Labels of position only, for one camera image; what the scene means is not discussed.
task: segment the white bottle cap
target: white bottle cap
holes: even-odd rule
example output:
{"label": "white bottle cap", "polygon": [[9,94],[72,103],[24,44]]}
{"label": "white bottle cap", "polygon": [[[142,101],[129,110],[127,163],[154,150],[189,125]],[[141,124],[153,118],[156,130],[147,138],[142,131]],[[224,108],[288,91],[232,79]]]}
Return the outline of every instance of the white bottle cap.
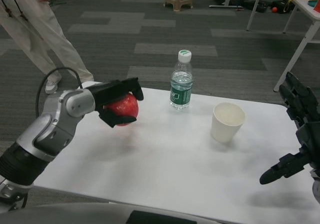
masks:
{"label": "white bottle cap", "polygon": [[191,52],[189,50],[180,50],[178,53],[178,60],[181,63],[188,63],[191,61]]}

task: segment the plastic water bottle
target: plastic water bottle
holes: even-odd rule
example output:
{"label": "plastic water bottle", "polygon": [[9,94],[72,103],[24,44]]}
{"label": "plastic water bottle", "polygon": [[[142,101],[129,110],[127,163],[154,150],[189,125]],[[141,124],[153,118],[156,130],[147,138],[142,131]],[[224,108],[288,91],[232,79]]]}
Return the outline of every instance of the plastic water bottle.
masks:
{"label": "plastic water bottle", "polygon": [[170,104],[176,109],[189,106],[192,84],[191,52],[181,50],[178,53],[178,62],[174,66],[171,76]]}

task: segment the gray carpet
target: gray carpet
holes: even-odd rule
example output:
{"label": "gray carpet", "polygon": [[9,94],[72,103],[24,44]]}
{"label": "gray carpet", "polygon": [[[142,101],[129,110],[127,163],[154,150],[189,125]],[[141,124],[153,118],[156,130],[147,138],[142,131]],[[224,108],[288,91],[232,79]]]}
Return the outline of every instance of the gray carpet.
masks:
{"label": "gray carpet", "polygon": [[[209,9],[214,0],[194,0],[194,9],[174,13],[163,0],[70,0],[53,10],[96,81],[138,76],[143,87],[169,90],[177,51],[193,52],[193,93],[281,104],[277,80],[311,21],[298,12],[282,34],[288,14]],[[51,52],[57,66],[60,61]],[[320,52],[309,44],[293,72],[320,97]],[[0,28],[0,151],[35,118],[35,98],[43,74]],[[60,89],[76,88],[62,74]],[[29,205],[91,199],[33,190]]]}

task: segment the desk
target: desk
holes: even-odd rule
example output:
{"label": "desk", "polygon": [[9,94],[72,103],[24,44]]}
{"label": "desk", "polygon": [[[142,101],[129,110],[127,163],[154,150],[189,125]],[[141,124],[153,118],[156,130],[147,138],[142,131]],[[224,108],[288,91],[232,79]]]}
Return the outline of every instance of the desk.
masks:
{"label": "desk", "polygon": [[[256,12],[256,8],[258,5],[259,0],[255,0],[255,4],[248,22],[248,25],[246,27],[246,29],[249,31],[250,30],[250,26],[251,23],[253,21],[253,17],[255,15]],[[291,60],[289,61],[289,64],[287,65],[287,67],[285,68],[284,72],[282,73],[278,83],[276,84],[276,86],[274,87],[274,91],[278,92],[279,91],[279,87],[280,85],[284,82],[285,78],[286,78],[286,74],[293,68],[294,64],[296,63],[297,59],[300,57],[301,53],[303,52],[304,48],[306,47],[306,45],[308,43],[320,43],[320,41],[318,40],[312,40],[314,35],[316,34],[316,32],[318,31],[319,27],[320,27],[320,13],[315,11],[313,7],[308,5],[309,0],[293,0],[293,3],[295,4],[295,7],[288,19],[288,22],[286,23],[286,26],[284,27],[283,33],[286,33],[288,26],[290,24],[290,22],[293,20],[294,15],[297,11],[297,9],[299,8],[302,12],[304,12],[311,20],[312,20],[312,24],[309,28],[309,30],[306,32],[303,40],[301,41],[300,45],[298,46],[298,48],[296,49],[294,55],[292,56]]]}
{"label": "desk", "polygon": [[[193,94],[190,107],[178,112],[170,92],[143,93],[138,121],[126,127],[110,128],[97,112],[86,115],[35,186],[229,223],[319,224],[309,166],[259,184],[262,173],[300,147],[283,106]],[[246,112],[229,145],[210,135],[213,108],[224,101]]]}

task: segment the white paper cup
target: white paper cup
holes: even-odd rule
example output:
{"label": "white paper cup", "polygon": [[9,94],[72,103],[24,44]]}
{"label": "white paper cup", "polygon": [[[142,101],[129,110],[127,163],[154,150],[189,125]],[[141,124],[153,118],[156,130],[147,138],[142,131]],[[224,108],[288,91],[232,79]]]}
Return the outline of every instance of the white paper cup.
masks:
{"label": "white paper cup", "polygon": [[220,103],[213,110],[211,135],[220,143],[228,143],[245,122],[246,114],[233,103]]}

